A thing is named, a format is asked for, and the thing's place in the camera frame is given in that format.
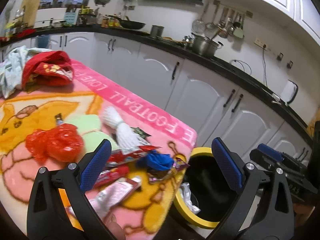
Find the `person's hand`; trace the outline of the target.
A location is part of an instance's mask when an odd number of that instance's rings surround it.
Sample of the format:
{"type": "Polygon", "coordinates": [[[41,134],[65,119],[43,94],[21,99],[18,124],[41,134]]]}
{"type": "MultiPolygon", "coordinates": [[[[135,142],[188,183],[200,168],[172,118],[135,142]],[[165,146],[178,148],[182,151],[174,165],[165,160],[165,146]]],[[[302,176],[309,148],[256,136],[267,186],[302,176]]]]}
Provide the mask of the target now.
{"type": "Polygon", "coordinates": [[[116,237],[117,240],[125,240],[125,231],[117,223],[117,219],[114,214],[110,213],[104,218],[104,224],[110,230],[110,232],[116,237]]]}

